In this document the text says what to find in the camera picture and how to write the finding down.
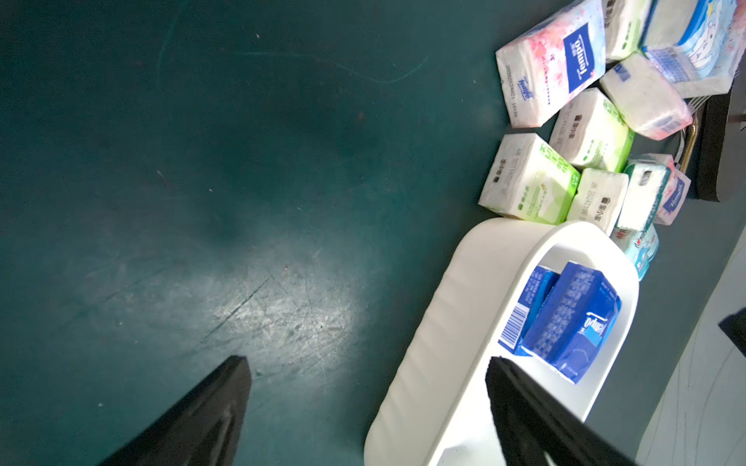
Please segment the dark blue Tempo tissue pack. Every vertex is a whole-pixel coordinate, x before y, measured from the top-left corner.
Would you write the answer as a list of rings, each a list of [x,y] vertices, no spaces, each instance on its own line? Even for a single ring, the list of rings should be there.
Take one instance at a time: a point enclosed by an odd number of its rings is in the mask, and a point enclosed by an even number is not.
[[[522,341],[559,277],[559,273],[541,265],[536,266],[530,274],[498,340],[499,345],[511,355],[528,356],[521,347]]]

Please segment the white oval storage box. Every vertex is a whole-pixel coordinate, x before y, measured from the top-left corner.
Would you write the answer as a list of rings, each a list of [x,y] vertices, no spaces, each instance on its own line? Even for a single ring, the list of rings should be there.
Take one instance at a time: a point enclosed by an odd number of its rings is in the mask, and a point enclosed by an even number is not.
[[[367,433],[368,465],[500,465],[485,378],[506,355],[499,336],[536,266],[561,271],[577,262],[602,273],[621,314],[581,382],[540,360],[517,364],[578,419],[586,419],[623,347],[639,297],[637,271],[599,228],[497,217],[460,241]]]

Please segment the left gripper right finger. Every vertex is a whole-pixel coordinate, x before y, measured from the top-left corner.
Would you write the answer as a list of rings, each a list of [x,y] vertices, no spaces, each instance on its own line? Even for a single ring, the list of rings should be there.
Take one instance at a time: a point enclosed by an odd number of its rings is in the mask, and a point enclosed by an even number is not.
[[[486,386],[508,465],[633,465],[516,363],[490,360]]]

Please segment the pink Tempo tissue pack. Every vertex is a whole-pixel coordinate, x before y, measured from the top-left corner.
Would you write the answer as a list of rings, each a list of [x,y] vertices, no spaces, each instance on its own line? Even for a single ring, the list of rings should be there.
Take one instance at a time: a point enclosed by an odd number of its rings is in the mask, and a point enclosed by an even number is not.
[[[646,153],[637,155],[639,160],[655,161],[670,170],[668,184],[664,189],[662,200],[654,218],[654,223],[672,225],[681,211],[691,186],[691,180],[675,165],[672,155],[662,153]]]

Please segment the pink floral Tempo pack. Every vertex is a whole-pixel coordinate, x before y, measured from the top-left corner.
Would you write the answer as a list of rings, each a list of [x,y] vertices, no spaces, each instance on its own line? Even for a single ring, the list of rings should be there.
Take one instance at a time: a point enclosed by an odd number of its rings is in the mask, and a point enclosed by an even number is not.
[[[514,128],[540,128],[605,73],[600,0],[575,1],[495,53]]]

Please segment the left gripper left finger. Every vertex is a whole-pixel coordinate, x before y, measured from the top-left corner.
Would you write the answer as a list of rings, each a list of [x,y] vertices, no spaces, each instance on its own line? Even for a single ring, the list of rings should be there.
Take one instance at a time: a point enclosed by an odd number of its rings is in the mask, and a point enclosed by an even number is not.
[[[248,359],[231,355],[104,465],[231,465],[252,388]]]

